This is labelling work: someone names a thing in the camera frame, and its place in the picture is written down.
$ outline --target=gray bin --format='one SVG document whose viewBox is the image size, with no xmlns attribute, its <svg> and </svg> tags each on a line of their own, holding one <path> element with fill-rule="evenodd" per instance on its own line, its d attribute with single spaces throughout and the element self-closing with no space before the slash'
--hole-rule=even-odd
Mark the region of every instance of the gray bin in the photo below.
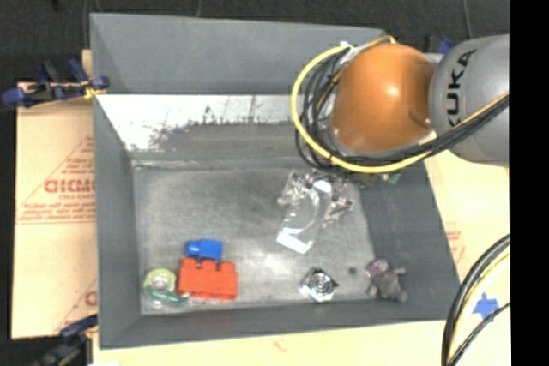
<svg viewBox="0 0 549 366">
<path fill-rule="evenodd" d="M 394 185 L 349 186 L 356 209 L 305 255 L 275 242 L 276 197 L 291 170 L 308 171 L 289 88 L 319 52 L 381 30 L 95 14 L 91 33 L 94 74 L 112 82 L 94 103 L 101 347 L 445 318 L 459 278 L 423 165 Z M 177 270 L 184 242 L 200 237 L 224 241 L 237 300 L 148 307 L 146 270 Z M 374 257 L 406 268 L 406 303 L 366 296 Z M 330 303 L 299 295 L 314 266 L 340 284 Z"/>
</svg>

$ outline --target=red lego brick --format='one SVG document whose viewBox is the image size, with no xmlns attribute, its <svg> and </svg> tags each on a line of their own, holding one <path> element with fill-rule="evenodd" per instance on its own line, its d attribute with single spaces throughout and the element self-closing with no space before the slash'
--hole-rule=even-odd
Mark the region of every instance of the red lego brick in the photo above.
<svg viewBox="0 0 549 366">
<path fill-rule="evenodd" d="M 179 265 L 178 294 L 233 300 L 238 294 L 238 274 L 230 261 L 183 258 Z"/>
</svg>

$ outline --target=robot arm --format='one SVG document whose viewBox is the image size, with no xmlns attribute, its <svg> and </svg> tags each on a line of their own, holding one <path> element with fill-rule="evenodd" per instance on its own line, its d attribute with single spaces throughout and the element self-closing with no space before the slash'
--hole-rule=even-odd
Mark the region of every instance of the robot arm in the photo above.
<svg viewBox="0 0 549 366">
<path fill-rule="evenodd" d="M 398 171 L 444 149 L 506 166 L 509 44 L 508 35 L 473 39 L 439 61 L 388 36 L 324 52 L 292 90 L 299 151 L 316 168 L 361 173 Z"/>
</svg>

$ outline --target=transparent plastic object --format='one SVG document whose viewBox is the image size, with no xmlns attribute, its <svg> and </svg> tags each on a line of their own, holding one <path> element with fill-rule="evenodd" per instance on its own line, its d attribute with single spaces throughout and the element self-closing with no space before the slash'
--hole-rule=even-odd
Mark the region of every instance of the transparent plastic object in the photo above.
<svg viewBox="0 0 549 366">
<path fill-rule="evenodd" d="M 352 201 L 339 196 L 340 184 L 327 175 L 301 177 L 292 171 L 278 199 L 287 210 L 276 241 L 300 254 L 306 253 L 323 227 L 353 207 Z"/>
</svg>

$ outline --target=blue arrow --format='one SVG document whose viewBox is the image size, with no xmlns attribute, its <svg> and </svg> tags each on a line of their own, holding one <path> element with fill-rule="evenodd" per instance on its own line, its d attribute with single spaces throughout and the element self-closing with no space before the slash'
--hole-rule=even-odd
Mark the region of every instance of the blue arrow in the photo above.
<svg viewBox="0 0 549 366">
<path fill-rule="evenodd" d="M 474 306 L 474 313 L 479 313 L 485 319 L 490 313 L 499 308 L 497 299 L 488 299 L 486 293 L 482 293 L 482 297 Z"/>
</svg>

